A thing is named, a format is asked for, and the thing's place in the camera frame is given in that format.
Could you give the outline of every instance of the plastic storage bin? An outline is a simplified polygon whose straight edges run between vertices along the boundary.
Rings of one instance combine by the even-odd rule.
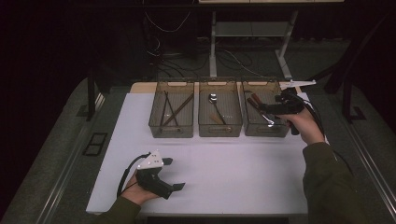
[[[260,111],[254,106],[257,103],[278,104],[275,96],[280,93],[281,89],[276,77],[242,78],[240,96],[246,136],[286,136],[289,131],[286,120],[266,114],[265,111]]]
[[[158,80],[148,126],[155,138],[193,136],[195,78]]]
[[[242,114],[236,79],[201,77],[199,80],[199,135],[238,137],[242,129]]]

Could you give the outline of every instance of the human hand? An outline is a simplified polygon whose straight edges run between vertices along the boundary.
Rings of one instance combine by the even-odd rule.
[[[306,108],[304,108],[304,110],[298,114],[277,116],[292,122],[294,127],[300,132],[303,141],[305,141],[308,145],[318,142],[325,142],[323,133],[320,131],[320,128],[315,123],[311,113]]]
[[[126,184],[125,190],[122,192],[121,197],[128,199],[129,201],[142,205],[148,200],[159,198],[157,194],[145,190],[137,184],[136,171],[132,175]]]

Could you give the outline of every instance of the cable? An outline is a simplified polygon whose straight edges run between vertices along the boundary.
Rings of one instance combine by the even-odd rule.
[[[159,67],[157,67],[158,68],[158,70],[160,70],[160,71],[162,71],[162,72],[164,72],[166,75],[168,75],[169,77],[173,77],[170,73],[168,73],[167,71],[165,71],[165,70],[163,70],[163,69],[161,69],[161,68],[159,68]]]
[[[124,173],[123,173],[123,175],[122,175],[122,178],[121,178],[121,181],[120,181],[120,184],[119,184],[119,188],[117,189],[117,197],[120,197],[120,195],[122,194],[122,192],[123,192],[123,190],[122,190],[123,184],[125,183],[125,179],[126,179],[126,177],[128,176],[129,172],[131,171],[131,168],[132,168],[132,166],[134,165],[134,163],[137,162],[137,161],[140,160],[140,159],[147,158],[150,154],[151,154],[151,153],[149,152],[148,154],[140,155],[140,156],[138,156],[136,159],[134,159],[134,160],[131,162],[131,164],[129,164],[128,168],[124,171]]]
[[[186,18],[184,18],[184,20],[181,22],[181,24],[175,29],[175,30],[165,30],[163,28],[161,28],[159,25],[157,25],[150,17],[149,14],[147,13],[147,11],[145,11],[146,14],[146,18],[149,20],[149,22],[151,22],[151,24],[153,24],[155,27],[157,27],[157,29],[166,32],[166,33],[173,33],[173,32],[177,32],[181,26],[183,26],[184,22],[187,20],[187,18],[190,16],[191,12],[189,11],[189,13],[187,14]]]
[[[253,72],[253,71],[251,71],[250,69],[248,69],[248,68],[246,68],[230,51],[228,51],[228,50],[224,50],[225,52],[227,52],[227,53],[229,53],[231,56],[233,56],[233,58],[239,63],[239,65],[241,65],[245,70],[247,70],[249,73],[251,73],[251,74],[254,74],[254,75],[256,75],[256,76],[259,76],[259,77],[263,77],[262,75],[260,75],[260,74],[258,74],[258,73],[255,73],[255,72]]]
[[[165,67],[172,68],[172,69],[174,69],[175,71],[177,71],[182,77],[184,77],[184,75],[183,75],[180,71],[178,71],[177,68],[175,68],[175,67],[173,67],[173,66],[171,66],[171,65],[164,64],[164,63],[160,63],[160,65],[163,65],[163,66],[165,66]]]

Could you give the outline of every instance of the table surface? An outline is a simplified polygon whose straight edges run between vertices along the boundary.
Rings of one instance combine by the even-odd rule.
[[[136,83],[133,93],[125,97],[88,213],[107,211],[116,200],[121,176],[130,162],[157,149],[163,158],[174,159],[163,167],[161,180],[186,185],[168,200],[145,203],[141,216],[286,217],[307,213],[302,153],[306,144],[299,135],[253,137],[245,136],[242,129],[239,137],[200,137],[196,91],[193,138],[153,138],[149,115],[154,91],[153,84]]]

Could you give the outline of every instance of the sleeve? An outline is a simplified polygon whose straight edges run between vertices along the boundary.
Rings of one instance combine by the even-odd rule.
[[[331,147],[315,143],[303,151],[304,193],[309,223],[368,223],[354,177],[337,161]]]
[[[132,224],[140,208],[139,205],[119,197],[111,208],[102,213],[92,224]]]

